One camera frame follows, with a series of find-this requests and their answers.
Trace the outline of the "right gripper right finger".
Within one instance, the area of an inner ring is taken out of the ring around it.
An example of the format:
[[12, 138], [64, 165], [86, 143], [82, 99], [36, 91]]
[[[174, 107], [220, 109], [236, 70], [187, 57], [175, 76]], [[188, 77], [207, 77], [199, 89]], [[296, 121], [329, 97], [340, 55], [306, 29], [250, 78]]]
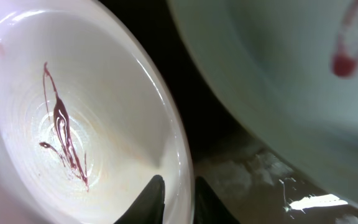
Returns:
[[195, 179], [194, 224], [240, 224], [202, 177]]

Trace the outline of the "white plate bottom stained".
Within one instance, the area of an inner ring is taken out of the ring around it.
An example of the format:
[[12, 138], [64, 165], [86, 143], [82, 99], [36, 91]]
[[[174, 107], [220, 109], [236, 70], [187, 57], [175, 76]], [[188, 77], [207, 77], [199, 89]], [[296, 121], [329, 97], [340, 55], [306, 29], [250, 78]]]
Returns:
[[178, 111], [99, 1], [0, 1], [0, 223], [114, 223], [150, 179], [164, 223], [191, 223]]

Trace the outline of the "pale green plate stained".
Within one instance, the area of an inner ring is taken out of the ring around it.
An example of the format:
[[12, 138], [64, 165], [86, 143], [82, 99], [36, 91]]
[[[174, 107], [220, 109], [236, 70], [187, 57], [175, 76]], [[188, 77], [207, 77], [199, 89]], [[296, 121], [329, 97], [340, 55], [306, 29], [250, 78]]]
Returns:
[[174, 0], [196, 66], [230, 114], [358, 208], [358, 0]]

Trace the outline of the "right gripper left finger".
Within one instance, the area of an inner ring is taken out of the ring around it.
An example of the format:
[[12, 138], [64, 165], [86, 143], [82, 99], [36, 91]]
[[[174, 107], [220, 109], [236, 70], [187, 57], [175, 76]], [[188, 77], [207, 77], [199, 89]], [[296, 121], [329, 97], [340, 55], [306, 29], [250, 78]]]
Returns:
[[114, 224], [162, 224], [164, 209], [165, 182], [161, 175], [154, 175]]

